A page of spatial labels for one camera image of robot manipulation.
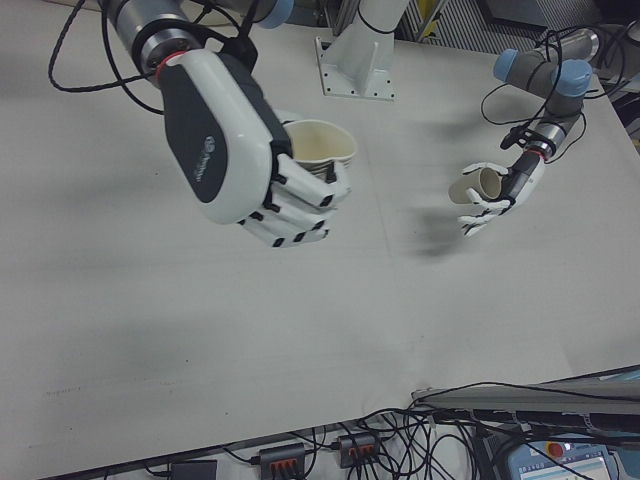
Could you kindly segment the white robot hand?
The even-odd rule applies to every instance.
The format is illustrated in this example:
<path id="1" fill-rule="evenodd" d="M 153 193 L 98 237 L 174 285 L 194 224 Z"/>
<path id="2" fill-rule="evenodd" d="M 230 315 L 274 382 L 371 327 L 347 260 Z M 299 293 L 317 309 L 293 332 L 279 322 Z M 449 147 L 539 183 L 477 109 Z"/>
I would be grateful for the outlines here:
<path id="1" fill-rule="evenodd" d="M 523 205 L 538 186 L 544 172 L 545 158 L 535 150 L 525 150 L 509 167 L 492 162 L 466 166 L 449 189 L 450 199 L 454 203 L 480 208 L 478 213 L 458 217 L 463 235 L 473 236 L 491 221 Z"/>
<path id="2" fill-rule="evenodd" d="M 180 171 L 204 215 L 238 224 L 272 248 L 320 241 L 351 191 L 332 162 L 317 177 L 304 169 L 286 128 L 250 71 L 207 49 L 166 57 L 156 71 L 164 129 Z"/>

